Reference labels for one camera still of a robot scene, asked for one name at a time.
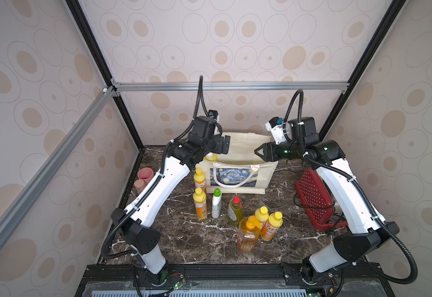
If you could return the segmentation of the cream Starry Night tote bag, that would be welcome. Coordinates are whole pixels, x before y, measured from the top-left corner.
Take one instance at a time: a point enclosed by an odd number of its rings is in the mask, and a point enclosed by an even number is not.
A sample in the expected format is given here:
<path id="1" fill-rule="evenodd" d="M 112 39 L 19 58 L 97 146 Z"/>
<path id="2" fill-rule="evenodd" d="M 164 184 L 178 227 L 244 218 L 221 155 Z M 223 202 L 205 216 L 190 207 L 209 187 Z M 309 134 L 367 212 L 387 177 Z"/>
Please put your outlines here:
<path id="1" fill-rule="evenodd" d="M 228 194 L 265 194 L 278 163 L 265 162 L 254 151 L 270 137 L 251 132 L 228 132 L 227 136 L 231 137 L 227 154 L 196 165 L 205 175 L 207 192 L 218 188 Z"/>

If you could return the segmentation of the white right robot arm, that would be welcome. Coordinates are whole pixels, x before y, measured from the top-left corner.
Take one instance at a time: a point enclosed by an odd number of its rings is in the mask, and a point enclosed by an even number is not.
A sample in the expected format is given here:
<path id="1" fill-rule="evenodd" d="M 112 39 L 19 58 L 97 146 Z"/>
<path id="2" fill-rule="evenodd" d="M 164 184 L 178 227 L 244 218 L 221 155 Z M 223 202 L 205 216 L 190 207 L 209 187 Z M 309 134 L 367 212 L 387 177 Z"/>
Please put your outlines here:
<path id="1" fill-rule="evenodd" d="M 274 139 L 255 149 L 258 157 L 266 162 L 299 158 L 310 165 L 295 187 L 313 225 L 328 229 L 331 216 L 339 212 L 339 224 L 349 229 L 303 261 L 305 275 L 356 262 L 388 240 L 403 245 L 397 237 L 398 225 L 388 222 L 370 202 L 338 143 L 320 142 L 313 118 L 285 122 L 274 117 L 265 127 Z"/>

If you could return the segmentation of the large yellow pump soap bottle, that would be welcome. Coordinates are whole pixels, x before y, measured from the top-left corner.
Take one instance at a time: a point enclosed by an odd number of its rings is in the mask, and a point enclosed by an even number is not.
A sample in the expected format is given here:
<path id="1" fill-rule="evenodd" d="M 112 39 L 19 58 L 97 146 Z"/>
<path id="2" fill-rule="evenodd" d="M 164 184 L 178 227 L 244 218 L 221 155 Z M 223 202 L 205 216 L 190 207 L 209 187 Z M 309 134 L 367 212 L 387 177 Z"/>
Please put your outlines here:
<path id="1" fill-rule="evenodd" d="M 216 162 L 218 158 L 218 155 L 215 153 L 208 153 L 205 157 L 204 160 L 209 161 L 209 162 Z"/>

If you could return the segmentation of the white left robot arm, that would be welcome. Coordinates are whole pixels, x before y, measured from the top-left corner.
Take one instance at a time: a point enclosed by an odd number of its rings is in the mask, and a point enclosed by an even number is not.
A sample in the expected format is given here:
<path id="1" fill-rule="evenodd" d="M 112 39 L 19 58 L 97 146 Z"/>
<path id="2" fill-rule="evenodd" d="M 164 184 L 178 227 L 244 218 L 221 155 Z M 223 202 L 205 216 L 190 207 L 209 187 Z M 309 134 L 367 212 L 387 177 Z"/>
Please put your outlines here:
<path id="1" fill-rule="evenodd" d="M 101 255 L 115 259 L 125 255 L 137 256 L 153 275 L 165 271 L 166 259 L 158 245 L 160 233 L 152 228 L 156 215 L 174 188 L 203 161 L 209 153 L 227 154 L 230 137 L 223 136 L 215 111 L 209 116 L 193 119 L 181 137 L 167 143 L 160 169 L 140 195 L 125 209 L 111 214 L 114 228 L 106 237 Z"/>

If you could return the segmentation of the orange soap bottle back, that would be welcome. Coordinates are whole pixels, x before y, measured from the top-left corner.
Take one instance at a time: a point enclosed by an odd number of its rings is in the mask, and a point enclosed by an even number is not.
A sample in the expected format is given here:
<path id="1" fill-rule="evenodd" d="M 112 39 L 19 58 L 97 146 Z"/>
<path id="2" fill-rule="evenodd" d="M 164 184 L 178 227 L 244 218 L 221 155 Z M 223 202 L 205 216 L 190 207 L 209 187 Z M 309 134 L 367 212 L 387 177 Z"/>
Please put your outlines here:
<path id="1" fill-rule="evenodd" d="M 194 174 L 194 185 L 196 188 L 201 188 L 204 193 L 206 190 L 206 176 L 201 168 L 196 168 Z"/>

